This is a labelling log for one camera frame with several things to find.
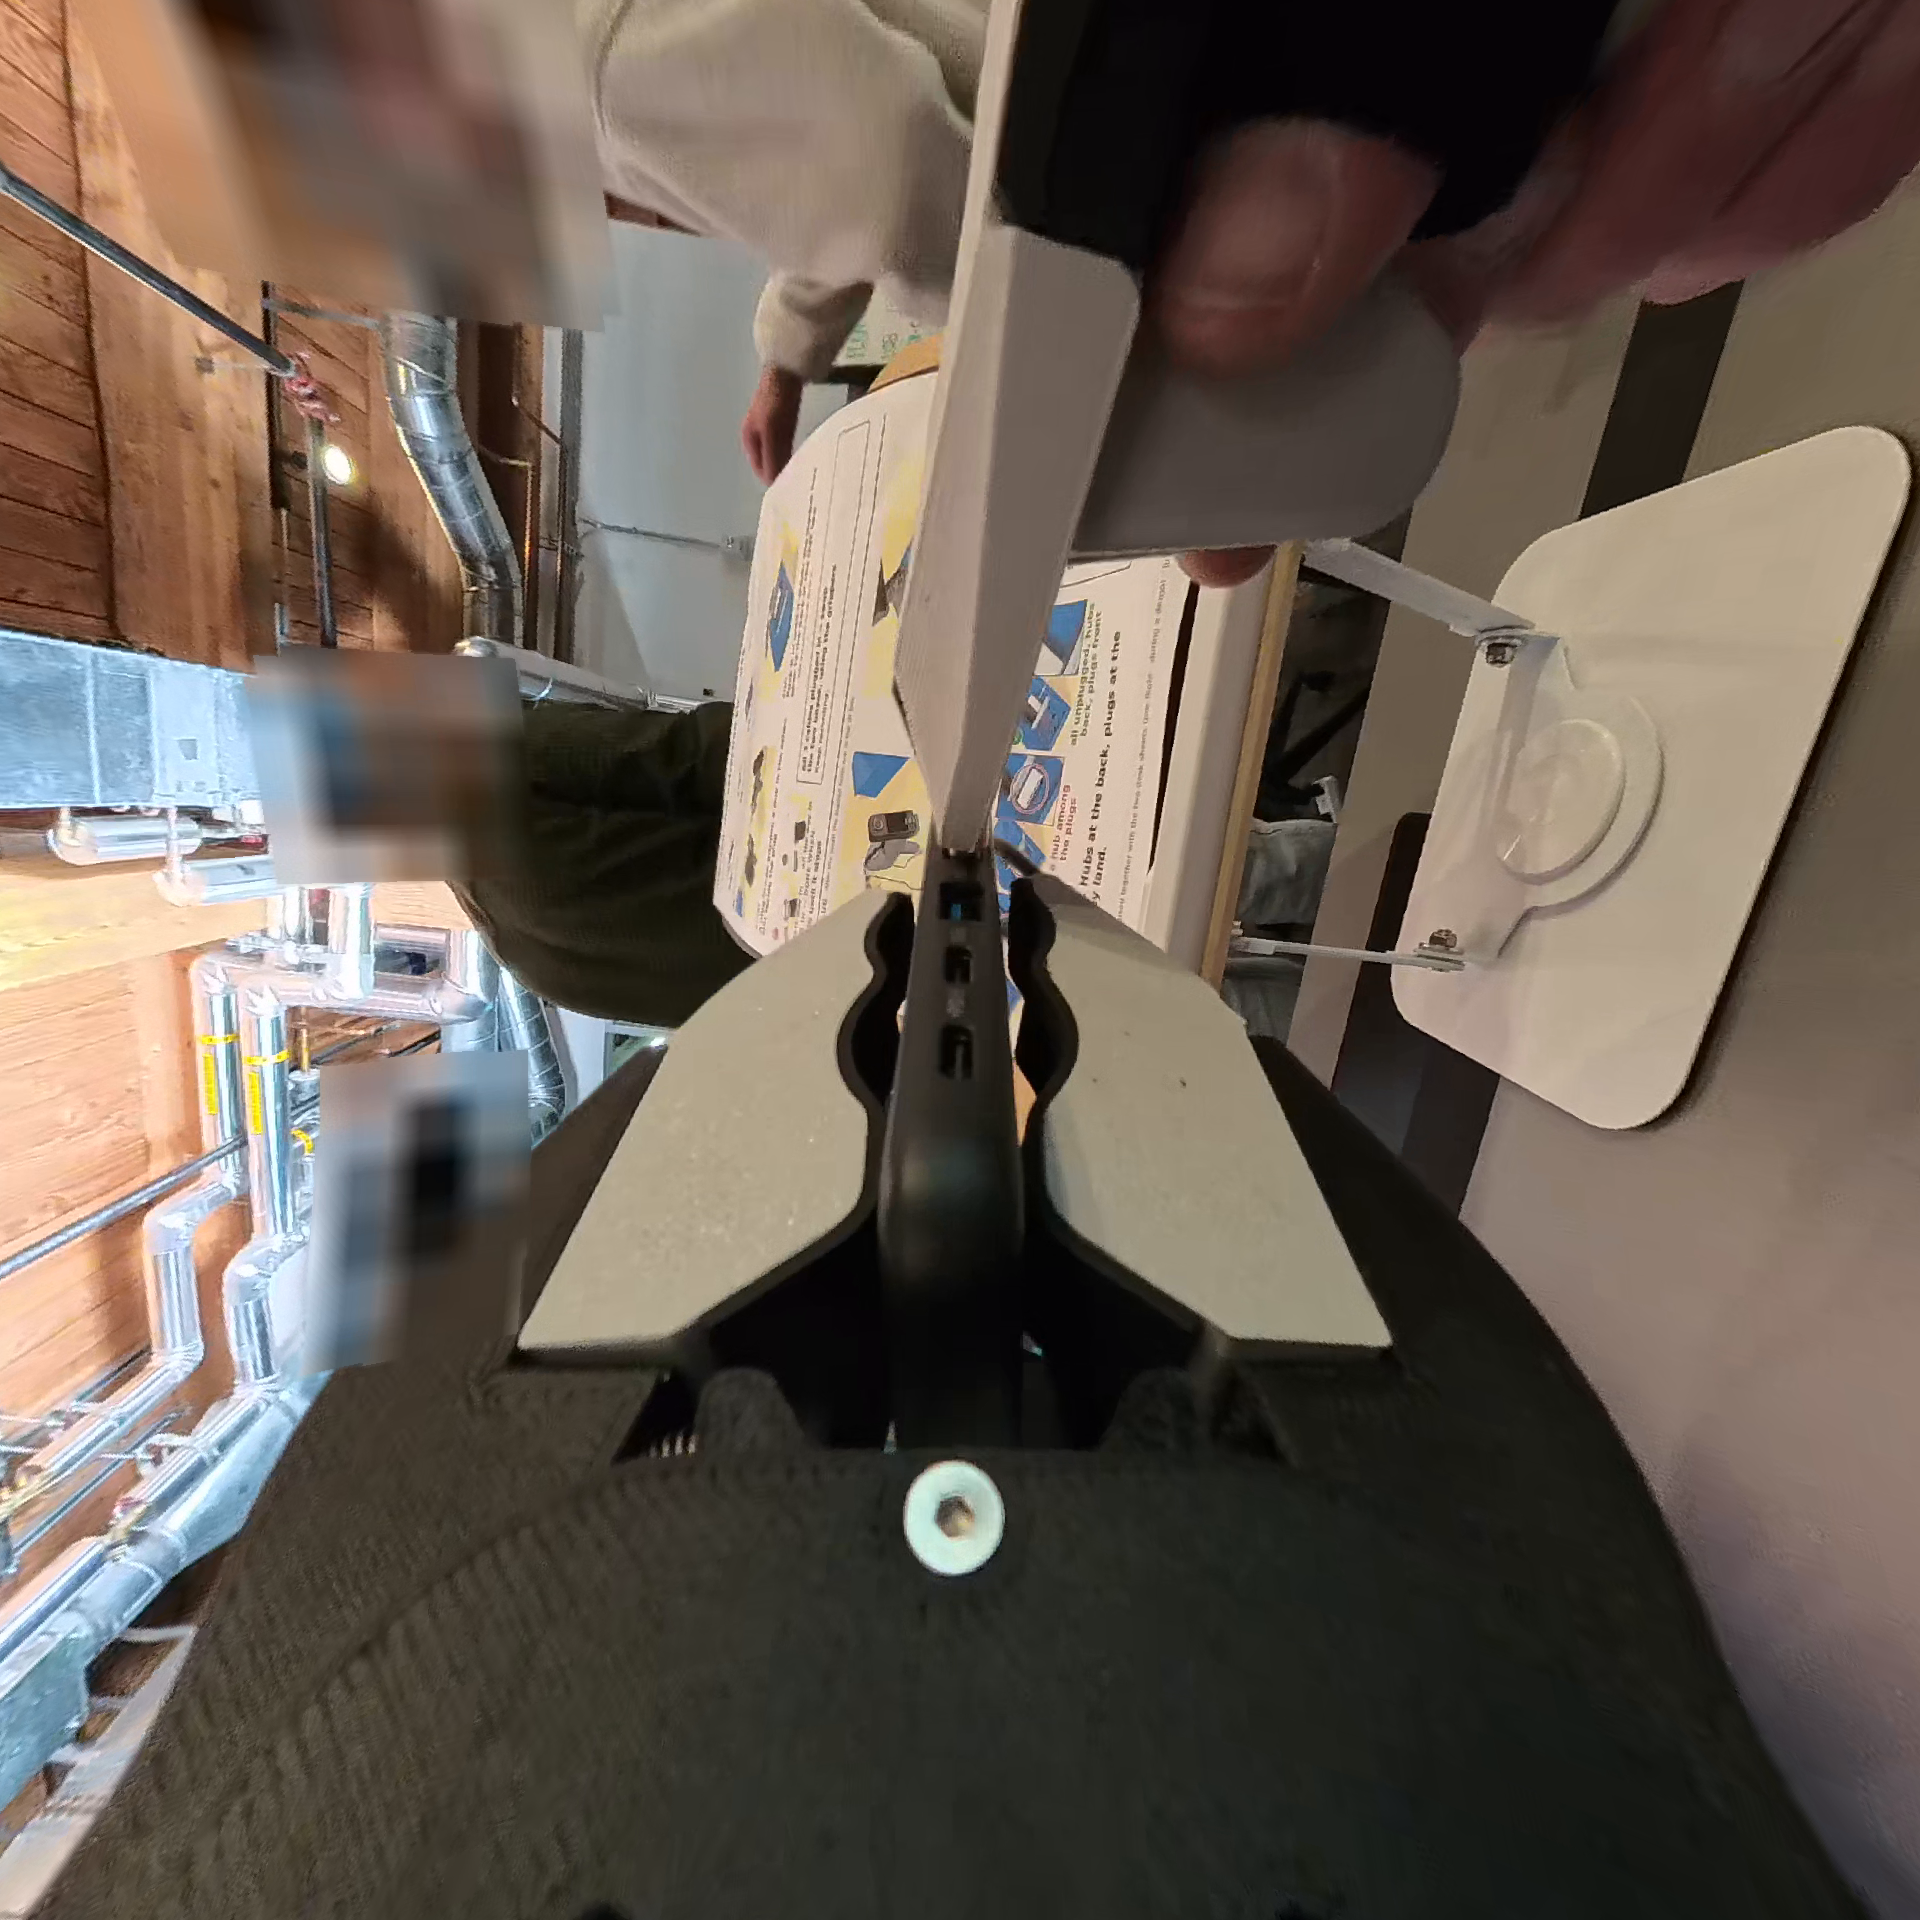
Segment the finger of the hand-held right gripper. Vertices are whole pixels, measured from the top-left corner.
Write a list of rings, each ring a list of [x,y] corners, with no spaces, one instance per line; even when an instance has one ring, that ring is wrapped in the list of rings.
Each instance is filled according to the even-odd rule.
[[[1048,165],[1090,5],[994,5],[934,381],[895,701],[930,850],[991,838],[994,791],[1132,350],[1138,270],[1072,242]]]

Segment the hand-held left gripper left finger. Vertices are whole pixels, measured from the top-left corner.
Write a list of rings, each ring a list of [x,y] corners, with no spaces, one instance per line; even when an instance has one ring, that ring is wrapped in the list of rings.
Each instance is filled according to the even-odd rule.
[[[879,1410],[879,1102],[900,894],[864,894],[684,1024],[516,1335],[531,1365],[759,1370],[800,1410]]]

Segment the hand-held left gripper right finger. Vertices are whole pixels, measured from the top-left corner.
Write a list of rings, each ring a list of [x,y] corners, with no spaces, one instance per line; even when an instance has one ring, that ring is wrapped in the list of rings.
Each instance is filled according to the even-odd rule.
[[[1148,1374],[1364,1363],[1392,1335],[1243,1022],[1056,878],[1012,892],[1026,1333],[1063,1410]]]

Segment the slim black usb hub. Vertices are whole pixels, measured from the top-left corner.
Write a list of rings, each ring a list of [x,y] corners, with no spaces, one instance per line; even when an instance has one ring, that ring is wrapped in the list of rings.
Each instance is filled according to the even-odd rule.
[[[994,850],[928,855],[886,1100],[878,1258],[903,1452],[1003,1448],[1024,1391],[1024,1171]]]

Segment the person's right hand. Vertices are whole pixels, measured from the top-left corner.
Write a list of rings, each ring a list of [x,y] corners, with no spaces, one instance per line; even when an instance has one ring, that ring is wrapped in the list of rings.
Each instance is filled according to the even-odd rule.
[[[1828,245],[1916,173],[1916,3],[1662,5],[1555,133],[1514,203],[1415,240],[1440,176],[1304,119],[1221,140],[1150,282],[1167,357],[1285,366],[1388,272],[1455,350],[1608,296],[1680,304]]]

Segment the printed instruction sheet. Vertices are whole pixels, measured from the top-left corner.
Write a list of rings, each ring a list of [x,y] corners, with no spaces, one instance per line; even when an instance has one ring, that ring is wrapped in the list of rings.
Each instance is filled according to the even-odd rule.
[[[934,386],[854,400],[762,503],[714,883],[752,955],[852,896],[922,890],[930,807],[895,638]],[[996,838],[1138,931],[1189,587],[1174,559],[1067,570],[996,782]]]

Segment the instruction sheet on stand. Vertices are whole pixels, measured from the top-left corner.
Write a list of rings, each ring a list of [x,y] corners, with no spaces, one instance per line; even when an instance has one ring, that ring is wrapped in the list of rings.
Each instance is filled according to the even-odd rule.
[[[1064,880],[1221,987],[1300,548],[1236,587],[1176,559],[1063,571],[1005,728],[983,848]]]

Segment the white stand base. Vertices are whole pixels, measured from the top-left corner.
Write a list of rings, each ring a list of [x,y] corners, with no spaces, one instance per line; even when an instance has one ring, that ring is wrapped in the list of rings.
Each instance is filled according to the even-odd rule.
[[[1602,1132],[1685,1091],[1903,520],[1834,428],[1536,539],[1480,599],[1346,539],[1311,570],[1474,643],[1397,943],[1399,1013]]]

